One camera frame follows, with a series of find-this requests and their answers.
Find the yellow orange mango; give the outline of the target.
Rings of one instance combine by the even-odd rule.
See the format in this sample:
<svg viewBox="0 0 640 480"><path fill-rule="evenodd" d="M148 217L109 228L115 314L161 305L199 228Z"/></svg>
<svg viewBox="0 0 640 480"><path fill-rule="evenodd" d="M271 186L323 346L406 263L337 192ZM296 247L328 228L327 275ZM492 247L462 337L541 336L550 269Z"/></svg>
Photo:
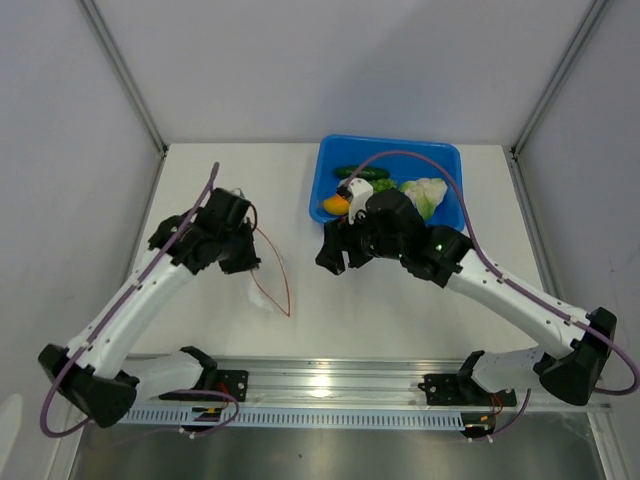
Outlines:
<svg viewBox="0 0 640 480"><path fill-rule="evenodd" d="M333 216L343 216L349 212L349 201L340 195L334 195L323 202L324 210Z"/></svg>

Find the green grape bunch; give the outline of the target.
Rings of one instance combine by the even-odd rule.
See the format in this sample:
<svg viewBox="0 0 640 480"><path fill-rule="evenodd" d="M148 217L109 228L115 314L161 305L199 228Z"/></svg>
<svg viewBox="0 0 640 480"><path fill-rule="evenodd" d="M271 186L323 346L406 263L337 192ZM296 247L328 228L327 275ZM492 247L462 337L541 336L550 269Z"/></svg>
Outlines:
<svg viewBox="0 0 640 480"><path fill-rule="evenodd" d="M397 183L391 178L381 178L371 181L375 193L397 188Z"/></svg>

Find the clear zip bag orange zipper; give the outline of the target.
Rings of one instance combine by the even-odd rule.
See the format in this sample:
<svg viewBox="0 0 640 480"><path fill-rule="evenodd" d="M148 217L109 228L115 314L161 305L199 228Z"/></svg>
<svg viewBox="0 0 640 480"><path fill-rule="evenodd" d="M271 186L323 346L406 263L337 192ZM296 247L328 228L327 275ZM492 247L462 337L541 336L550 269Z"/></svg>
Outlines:
<svg viewBox="0 0 640 480"><path fill-rule="evenodd" d="M257 308L291 318L293 301L286 262L275 243L259 226L257 207L251 203L247 220L252 229L260 265L249 271L247 297Z"/></svg>

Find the white green cauliflower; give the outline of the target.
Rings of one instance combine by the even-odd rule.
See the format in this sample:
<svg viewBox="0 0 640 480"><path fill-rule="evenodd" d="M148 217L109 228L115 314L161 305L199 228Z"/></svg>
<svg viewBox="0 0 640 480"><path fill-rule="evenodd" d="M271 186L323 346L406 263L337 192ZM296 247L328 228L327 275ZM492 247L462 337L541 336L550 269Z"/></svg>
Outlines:
<svg viewBox="0 0 640 480"><path fill-rule="evenodd" d="M448 186L440 178L420 178L402 183L399 190L411 201L422 219L427 222L444 200Z"/></svg>

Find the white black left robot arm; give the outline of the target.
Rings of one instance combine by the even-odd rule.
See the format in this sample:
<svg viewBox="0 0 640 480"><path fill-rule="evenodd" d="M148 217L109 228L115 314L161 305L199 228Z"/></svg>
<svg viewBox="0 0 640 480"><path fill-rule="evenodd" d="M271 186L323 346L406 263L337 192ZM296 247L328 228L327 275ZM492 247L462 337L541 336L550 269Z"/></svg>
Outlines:
<svg viewBox="0 0 640 480"><path fill-rule="evenodd" d="M131 361L128 355L163 306L201 271L255 270L257 212L242 195L215 188L194 208L162 221L141 263L98 317L66 345L46 345L38 362L60 394L101 428L118 423L137 403L168 400L233 402L218 363L193 346L169 356Z"/></svg>

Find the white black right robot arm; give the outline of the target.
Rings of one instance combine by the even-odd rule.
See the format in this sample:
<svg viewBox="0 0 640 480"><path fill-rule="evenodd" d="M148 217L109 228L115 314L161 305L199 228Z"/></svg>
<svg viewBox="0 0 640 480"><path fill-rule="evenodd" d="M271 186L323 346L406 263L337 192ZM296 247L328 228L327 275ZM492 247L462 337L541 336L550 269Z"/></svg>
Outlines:
<svg viewBox="0 0 640 480"><path fill-rule="evenodd" d="M324 226L317 265L339 275L374 258L397 260L414 277L475 300L532 338L533 348L470 354L456 389L468 403L507 389L542 388L584 406L611 354L617 318L604 308L587 312L528 289L498 271L472 240L445 225L428 226L397 190L341 186L349 211Z"/></svg>

